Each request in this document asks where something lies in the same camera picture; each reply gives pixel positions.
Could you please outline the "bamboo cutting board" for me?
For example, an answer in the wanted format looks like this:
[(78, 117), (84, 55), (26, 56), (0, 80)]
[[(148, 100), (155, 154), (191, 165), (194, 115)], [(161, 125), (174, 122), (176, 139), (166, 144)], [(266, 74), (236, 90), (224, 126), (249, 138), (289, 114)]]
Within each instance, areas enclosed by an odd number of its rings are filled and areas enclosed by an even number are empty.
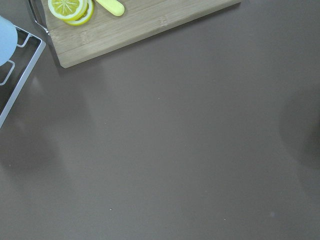
[(94, 2), (91, 19), (71, 26), (54, 17), (41, 1), (59, 64), (69, 68), (153, 35), (238, 4), (237, 0), (123, 0), (125, 11), (114, 16)]

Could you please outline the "lower lemon slice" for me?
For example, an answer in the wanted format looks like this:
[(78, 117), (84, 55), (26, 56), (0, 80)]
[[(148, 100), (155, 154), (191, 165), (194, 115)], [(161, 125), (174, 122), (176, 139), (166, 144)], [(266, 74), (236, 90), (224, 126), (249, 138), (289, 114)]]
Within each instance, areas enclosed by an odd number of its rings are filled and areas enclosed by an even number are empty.
[(87, 1), (87, 8), (86, 8), (84, 14), (80, 18), (78, 18), (76, 20), (65, 20), (64, 22), (70, 26), (83, 25), (91, 19), (93, 12), (94, 12), (94, 3), (92, 0), (88, 0)]

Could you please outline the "yellow plastic knife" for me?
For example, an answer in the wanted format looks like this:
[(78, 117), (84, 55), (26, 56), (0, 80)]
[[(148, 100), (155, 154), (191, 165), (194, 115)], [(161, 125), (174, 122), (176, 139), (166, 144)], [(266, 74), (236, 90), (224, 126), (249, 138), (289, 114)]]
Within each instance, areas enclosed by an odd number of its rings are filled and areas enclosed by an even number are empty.
[(124, 5), (118, 0), (96, 0), (103, 8), (116, 17), (120, 17), (125, 12)]

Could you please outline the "light blue cup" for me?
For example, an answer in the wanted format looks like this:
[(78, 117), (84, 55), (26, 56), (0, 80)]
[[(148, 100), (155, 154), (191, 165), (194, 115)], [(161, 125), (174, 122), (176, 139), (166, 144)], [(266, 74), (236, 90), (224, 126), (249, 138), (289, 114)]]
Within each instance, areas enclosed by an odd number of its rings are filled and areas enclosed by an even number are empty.
[(15, 25), (0, 17), (0, 65), (4, 65), (14, 54), (18, 43)]

